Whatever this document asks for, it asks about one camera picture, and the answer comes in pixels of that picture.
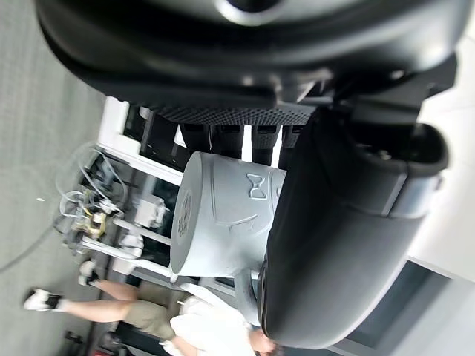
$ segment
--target white wall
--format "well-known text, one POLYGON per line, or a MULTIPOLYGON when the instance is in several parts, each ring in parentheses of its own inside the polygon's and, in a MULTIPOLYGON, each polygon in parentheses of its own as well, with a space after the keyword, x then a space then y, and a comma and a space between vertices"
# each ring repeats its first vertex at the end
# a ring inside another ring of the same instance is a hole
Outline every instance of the white wall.
POLYGON ((441 130, 451 150, 436 206, 424 222, 410 258, 449 277, 475 281, 475 21, 458 46, 456 86, 428 99, 420 121, 441 130))

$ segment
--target logo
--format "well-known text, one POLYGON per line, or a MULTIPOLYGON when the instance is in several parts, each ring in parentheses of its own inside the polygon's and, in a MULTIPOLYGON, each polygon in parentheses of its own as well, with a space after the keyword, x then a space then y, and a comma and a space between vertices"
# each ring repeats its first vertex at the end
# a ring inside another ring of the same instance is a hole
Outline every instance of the logo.
POLYGON ((251 199, 257 199, 257 200, 267 200, 267 195, 263 192, 261 186, 265 182, 265 178, 258 176, 257 174, 251 174, 247 173, 246 174, 247 179, 252 184, 252 188, 249 191, 249 196, 251 199))

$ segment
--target textured black surface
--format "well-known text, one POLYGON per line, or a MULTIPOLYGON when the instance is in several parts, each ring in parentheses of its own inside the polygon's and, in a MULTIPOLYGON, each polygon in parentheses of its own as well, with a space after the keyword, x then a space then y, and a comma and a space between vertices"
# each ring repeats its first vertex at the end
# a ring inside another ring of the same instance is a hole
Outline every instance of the textured black surface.
POLYGON ((154 111, 167 120, 188 124, 304 125, 313 109, 276 108, 264 110, 163 105, 155 107, 154 111))

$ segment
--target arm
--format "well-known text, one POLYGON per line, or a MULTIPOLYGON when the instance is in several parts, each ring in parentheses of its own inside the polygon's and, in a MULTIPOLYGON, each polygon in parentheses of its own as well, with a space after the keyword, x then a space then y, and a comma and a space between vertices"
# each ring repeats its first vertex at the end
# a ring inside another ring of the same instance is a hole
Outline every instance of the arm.
POLYGON ((198 349, 184 341, 181 337, 175 336, 171 339, 171 343, 173 343, 183 356, 198 356, 198 349))

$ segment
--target metal bar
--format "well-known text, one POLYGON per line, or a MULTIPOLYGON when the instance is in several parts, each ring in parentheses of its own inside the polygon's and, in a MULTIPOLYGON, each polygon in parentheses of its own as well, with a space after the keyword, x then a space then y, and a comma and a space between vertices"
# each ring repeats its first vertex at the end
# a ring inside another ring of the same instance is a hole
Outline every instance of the metal bar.
POLYGON ((131 224, 131 223, 129 223, 125 220, 122 220, 122 219, 113 219, 112 222, 115 225, 120 226, 121 228, 129 230, 130 232, 136 232, 136 233, 138 233, 138 234, 140 234, 144 237, 148 237, 149 239, 158 241, 159 243, 162 243, 164 245, 168 245, 168 246, 171 245, 171 239, 169 239, 165 236, 162 236, 160 234, 157 234, 153 231, 147 230, 146 228, 141 228, 139 226, 135 226, 134 224, 131 224))
POLYGON ((170 278, 173 274, 171 269, 168 267, 159 265, 158 263, 153 263, 148 260, 142 260, 133 254, 129 254, 128 252, 125 252, 119 248, 100 243, 99 241, 93 240, 89 237, 82 238, 82 246, 94 251, 102 252, 103 254, 108 254, 109 256, 119 258, 121 260, 125 260, 133 266, 148 269, 149 271, 153 271, 168 278, 170 278))

